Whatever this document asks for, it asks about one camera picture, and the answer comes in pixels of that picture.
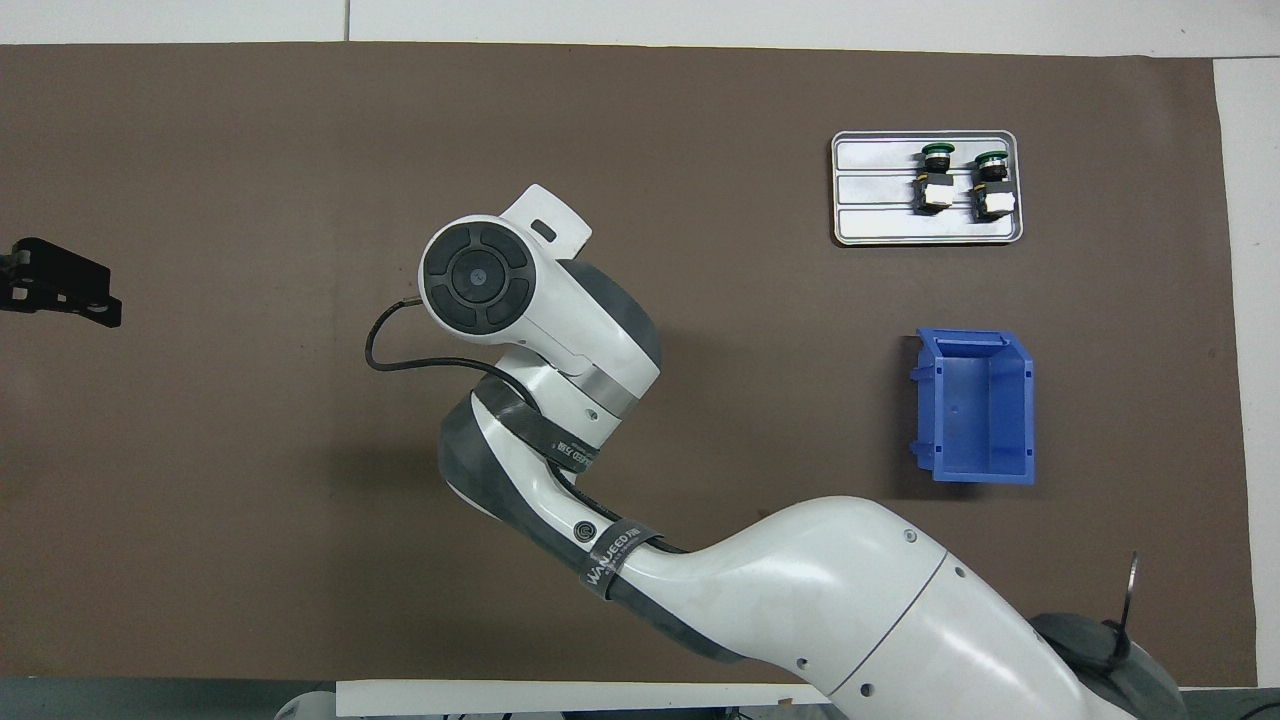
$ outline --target blue plastic bin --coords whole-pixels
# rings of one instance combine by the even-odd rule
[[[1012,333],[916,331],[916,464],[948,483],[1036,482],[1036,377]]]

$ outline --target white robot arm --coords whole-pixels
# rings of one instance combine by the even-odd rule
[[[444,419],[440,471],[463,500],[687,648],[772,662],[850,717],[1185,717],[1176,685],[1140,648],[1129,662],[1137,680],[1098,660],[1091,683],[1062,660],[1089,653],[1073,639],[1078,621],[1053,616],[1059,637],[1046,639],[874,502],[812,500],[682,552],[586,497],[575,474],[662,365],[644,310],[573,259],[589,236],[532,186],[500,215],[461,218],[426,245],[419,288],[431,316],[471,342],[511,345],[497,366],[522,386],[486,377]],[[1084,634],[1101,628],[1080,620]]]

